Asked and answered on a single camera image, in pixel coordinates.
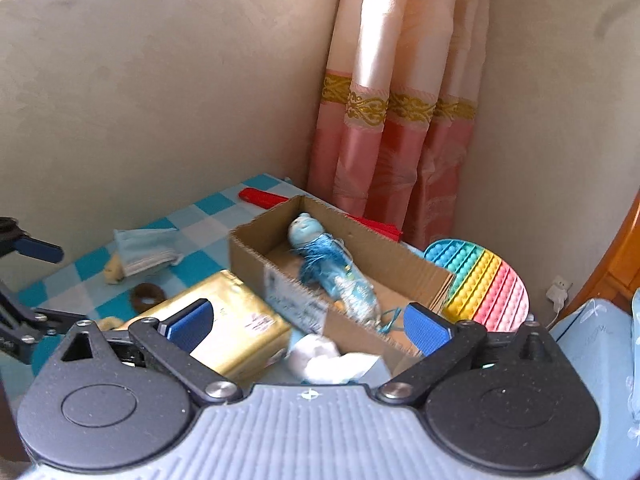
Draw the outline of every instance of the beige wall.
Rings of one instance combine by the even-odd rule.
[[[69,261],[254,174],[303,181],[337,2],[0,1],[0,215]]]
[[[584,284],[640,184],[640,0],[491,0],[454,234],[503,256],[532,309]]]

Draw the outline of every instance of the checkered tablecloth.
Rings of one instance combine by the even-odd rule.
[[[136,316],[136,312],[129,303],[129,290],[139,283],[155,283],[164,290],[168,298],[172,298],[185,288],[228,267],[228,232],[264,211],[238,198],[238,192],[245,187],[268,190],[288,197],[304,193],[301,189],[267,174],[255,176],[144,226],[178,229],[177,248],[184,255],[180,264],[151,275],[142,273],[131,276],[117,285],[107,285],[102,269],[114,251],[115,243],[112,242],[33,283],[20,291],[18,298],[32,308],[75,312],[94,320],[108,316],[130,319]],[[10,399],[24,393],[33,381],[34,371],[40,369],[59,340],[60,336],[48,337],[39,343],[34,352],[32,367],[6,356],[0,358],[0,373]]]

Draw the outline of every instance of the curtain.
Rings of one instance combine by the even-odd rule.
[[[340,0],[307,189],[419,248],[452,227],[489,0]]]

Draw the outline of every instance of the blue doll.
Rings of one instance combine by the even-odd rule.
[[[289,242],[304,257],[300,282],[319,283],[332,300],[341,300],[346,315],[357,322],[378,328],[380,306],[369,283],[341,241],[325,232],[308,213],[300,213],[289,226]]]

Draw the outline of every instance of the pop it toy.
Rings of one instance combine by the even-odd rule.
[[[473,319],[491,332],[514,332],[527,318],[529,297],[516,272],[499,256],[462,240],[438,240],[424,259],[455,275],[442,315]]]

